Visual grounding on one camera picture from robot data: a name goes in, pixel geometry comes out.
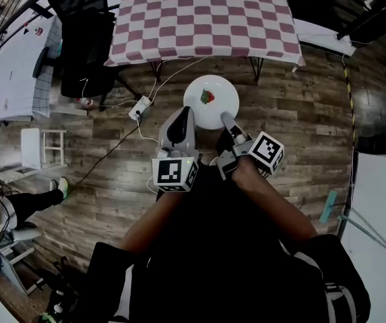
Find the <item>white flat board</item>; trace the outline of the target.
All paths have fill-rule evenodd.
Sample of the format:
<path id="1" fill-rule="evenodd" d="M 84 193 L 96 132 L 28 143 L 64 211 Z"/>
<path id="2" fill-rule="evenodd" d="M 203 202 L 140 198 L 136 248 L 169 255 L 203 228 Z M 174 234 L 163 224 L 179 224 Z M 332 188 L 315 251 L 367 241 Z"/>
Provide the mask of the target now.
<path id="1" fill-rule="evenodd" d="M 349 36 L 338 39 L 336 31 L 323 26 L 294 19 L 294 29 L 302 44 L 346 57 L 356 51 Z"/>

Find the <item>black curved chair back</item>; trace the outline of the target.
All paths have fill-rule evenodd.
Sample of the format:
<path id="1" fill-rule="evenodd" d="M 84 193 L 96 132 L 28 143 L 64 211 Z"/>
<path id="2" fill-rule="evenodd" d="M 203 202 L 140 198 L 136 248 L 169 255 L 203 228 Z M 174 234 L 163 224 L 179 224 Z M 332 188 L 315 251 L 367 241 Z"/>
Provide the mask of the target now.
<path id="1" fill-rule="evenodd" d="M 49 50 L 49 47 L 44 47 L 40 52 L 32 73 L 33 78 L 37 79 L 40 76 L 42 68 L 44 66 L 52 66 L 52 59 L 48 57 Z"/>

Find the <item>white round plate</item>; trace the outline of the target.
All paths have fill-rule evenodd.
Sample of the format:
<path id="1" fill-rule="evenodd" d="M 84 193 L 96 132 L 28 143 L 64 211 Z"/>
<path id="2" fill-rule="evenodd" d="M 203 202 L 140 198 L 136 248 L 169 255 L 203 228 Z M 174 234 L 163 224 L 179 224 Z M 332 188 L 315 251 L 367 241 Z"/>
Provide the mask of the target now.
<path id="1" fill-rule="evenodd" d="M 204 89 L 211 91 L 215 96 L 215 100 L 209 104 L 202 104 L 200 101 Z M 227 79 L 218 75 L 204 75 L 189 84 L 185 90 L 183 104 L 192 108 L 198 127 L 216 130 L 224 126 L 221 113 L 227 111 L 236 117 L 239 97 L 236 88 Z"/>

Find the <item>white stool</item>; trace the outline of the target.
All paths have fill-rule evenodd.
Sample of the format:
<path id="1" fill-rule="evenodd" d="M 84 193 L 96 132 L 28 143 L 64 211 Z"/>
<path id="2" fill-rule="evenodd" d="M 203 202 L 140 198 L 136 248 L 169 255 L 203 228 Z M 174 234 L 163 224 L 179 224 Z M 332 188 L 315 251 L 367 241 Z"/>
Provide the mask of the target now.
<path id="1" fill-rule="evenodd" d="M 42 129 L 42 165 L 45 168 L 67 167 L 65 160 L 65 129 Z"/>

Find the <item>white upright panel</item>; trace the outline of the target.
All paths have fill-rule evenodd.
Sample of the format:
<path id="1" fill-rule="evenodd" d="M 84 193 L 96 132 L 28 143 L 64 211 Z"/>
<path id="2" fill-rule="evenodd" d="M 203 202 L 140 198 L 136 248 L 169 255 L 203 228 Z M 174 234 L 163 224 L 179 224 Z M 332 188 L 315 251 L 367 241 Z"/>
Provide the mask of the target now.
<path id="1" fill-rule="evenodd" d="M 22 165 L 35 170 L 42 169 L 41 132 L 39 128 L 21 130 Z"/>

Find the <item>person's left forearm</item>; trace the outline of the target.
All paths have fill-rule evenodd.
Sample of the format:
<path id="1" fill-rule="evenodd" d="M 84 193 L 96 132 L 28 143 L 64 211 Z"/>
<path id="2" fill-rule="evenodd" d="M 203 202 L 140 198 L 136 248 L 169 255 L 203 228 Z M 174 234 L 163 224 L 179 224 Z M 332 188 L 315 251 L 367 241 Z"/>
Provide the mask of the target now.
<path id="1" fill-rule="evenodd" d="M 124 235 L 119 248 L 132 254 L 147 252 L 158 239 L 186 192 L 165 192 Z"/>

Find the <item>black box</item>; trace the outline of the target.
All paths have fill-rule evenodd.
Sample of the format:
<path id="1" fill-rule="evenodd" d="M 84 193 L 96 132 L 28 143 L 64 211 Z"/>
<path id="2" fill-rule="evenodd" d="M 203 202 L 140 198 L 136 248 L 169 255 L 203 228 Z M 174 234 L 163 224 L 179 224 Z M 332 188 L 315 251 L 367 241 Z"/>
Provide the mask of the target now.
<path id="1" fill-rule="evenodd" d="M 373 155 L 386 154 L 386 135 L 373 135 L 370 137 L 359 136 L 357 150 L 360 153 Z"/>

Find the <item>white power strip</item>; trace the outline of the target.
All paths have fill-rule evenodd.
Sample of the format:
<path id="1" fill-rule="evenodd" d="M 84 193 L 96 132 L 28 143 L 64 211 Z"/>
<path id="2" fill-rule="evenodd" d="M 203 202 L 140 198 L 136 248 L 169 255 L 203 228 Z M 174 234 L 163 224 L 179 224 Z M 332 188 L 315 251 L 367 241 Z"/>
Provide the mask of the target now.
<path id="1" fill-rule="evenodd" d="M 140 119 L 144 112 L 146 111 L 146 109 L 148 107 L 150 107 L 151 105 L 151 100 L 147 97 L 147 96 L 142 96 L 137 102 L 136 104 L 134 105 L 134 107 L 132 107 L 132 109 L 130 110 L 129 112 L 129 117 L 132 119 L 132 120 L 138 120 Z"/>

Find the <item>white gridded table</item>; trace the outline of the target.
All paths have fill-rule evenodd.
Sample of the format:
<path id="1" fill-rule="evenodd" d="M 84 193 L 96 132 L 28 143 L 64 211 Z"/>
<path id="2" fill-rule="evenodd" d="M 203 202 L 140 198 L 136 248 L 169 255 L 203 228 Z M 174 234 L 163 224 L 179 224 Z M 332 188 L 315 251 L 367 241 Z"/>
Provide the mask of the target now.
<path id="1" fill-rule="evenodd" d="M 57 16 L 34 20 L 27 33 L 18 32 L 0 52 L 0 121 L 20 116 L 45 116 L 50 112 L 53 68 L 44 66 L 40 76 L 32 77 L 37 58 L 44 47 L 49 57 L 59 55 L 62 24 Z M 35 29 L 42 28 L 40 36 Z"/>

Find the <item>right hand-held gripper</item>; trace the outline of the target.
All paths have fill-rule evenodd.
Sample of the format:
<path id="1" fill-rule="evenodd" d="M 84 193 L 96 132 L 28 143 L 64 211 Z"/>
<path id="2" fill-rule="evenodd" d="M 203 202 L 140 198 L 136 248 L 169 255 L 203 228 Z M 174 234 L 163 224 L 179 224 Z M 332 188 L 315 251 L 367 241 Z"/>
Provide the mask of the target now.
<path id="1" fill-rule="evenodd" d="M 216 143 L 216 165 L 222 179 L 231 177 L 238 167 L 239 158 L 243 156 L 254 159 L 264 178 L 273 175 L 284 158 L 284 146 L 263 131 L 257 138 L 251 138 L 227 111 L 220 117 L 225 129 Z"/>

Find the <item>red white checkered tablecloth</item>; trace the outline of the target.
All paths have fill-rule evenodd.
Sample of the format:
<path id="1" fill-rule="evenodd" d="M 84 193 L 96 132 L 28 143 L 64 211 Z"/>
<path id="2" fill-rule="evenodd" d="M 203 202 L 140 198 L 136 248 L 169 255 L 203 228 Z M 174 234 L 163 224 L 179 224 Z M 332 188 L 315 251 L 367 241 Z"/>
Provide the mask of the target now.
<path id="1" fill-rule="evenodd" d="M 106 66 L 189 57 L 304 65 L 287 0 L 121 0 Z"/>

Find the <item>black office chair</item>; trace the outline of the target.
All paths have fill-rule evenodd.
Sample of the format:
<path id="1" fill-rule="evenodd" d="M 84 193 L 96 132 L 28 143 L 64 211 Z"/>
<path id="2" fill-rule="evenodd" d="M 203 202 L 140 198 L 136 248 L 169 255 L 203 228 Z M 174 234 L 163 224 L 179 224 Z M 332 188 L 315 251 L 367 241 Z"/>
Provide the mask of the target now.
<path id="1" fill-rule="evenodd" d="M 48 2 L 62 23 L 61 95 L 73 99 L 101 96 L 103 104 L 118 81 L 139 100 L 141 95 L 119 75 L 126 66 L 104 65 L 115 28 L 115 14 L 109 11 L 107 0 Z"/>

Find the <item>person's right forearm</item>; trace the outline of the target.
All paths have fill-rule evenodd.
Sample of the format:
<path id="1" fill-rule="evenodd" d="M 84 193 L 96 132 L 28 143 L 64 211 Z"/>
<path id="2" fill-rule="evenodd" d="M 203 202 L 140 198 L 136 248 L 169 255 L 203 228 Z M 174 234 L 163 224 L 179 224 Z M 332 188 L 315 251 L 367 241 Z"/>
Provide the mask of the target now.
<path id="1" fill-rule="evenodd" d="M 249 156 L 241 156 L 232 173 L 236 185 L 269 217 L 285 247 L 293 251 L 318 236 L 308 218 L 288 202 L 260 173 Z"/>

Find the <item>teal plastic strip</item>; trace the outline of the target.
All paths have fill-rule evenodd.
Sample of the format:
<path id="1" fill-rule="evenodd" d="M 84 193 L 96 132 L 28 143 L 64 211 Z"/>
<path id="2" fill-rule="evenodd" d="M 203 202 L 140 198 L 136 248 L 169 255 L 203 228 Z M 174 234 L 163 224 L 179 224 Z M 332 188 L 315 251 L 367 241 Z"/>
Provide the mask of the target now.
<path id="1" fill-rule="evenodd" d="M 335 200 L 337 198 L 337 191 L 331 190 L 328 194 L 327 200 L 325 202 L 325 206 L 321 212 L 319 222 L 320 223 L 326 223 L 331 215 L 331 212 L 333 210 L 333 206 L 335 203 Z"/>

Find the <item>grey metal pole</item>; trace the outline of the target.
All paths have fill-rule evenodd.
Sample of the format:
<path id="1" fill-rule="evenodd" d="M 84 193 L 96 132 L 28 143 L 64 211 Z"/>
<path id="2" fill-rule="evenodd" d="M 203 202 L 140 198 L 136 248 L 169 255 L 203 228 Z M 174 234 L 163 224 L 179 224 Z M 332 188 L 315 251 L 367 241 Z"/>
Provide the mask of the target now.
<path id="1" fill-rule="evenodd" d="M 350 212 L 354 213 L 359 218 L 359 220 L 365 224 L 365 226 L 353 220 L 353 218 L 351 218 L 348 214 L 342 214 L 338 217 L 338 219 L 353 225 L 355 228 L 368 236 L 372 241 L 386 249 L 385 238 L 356 209 L 351 208 Z"/>

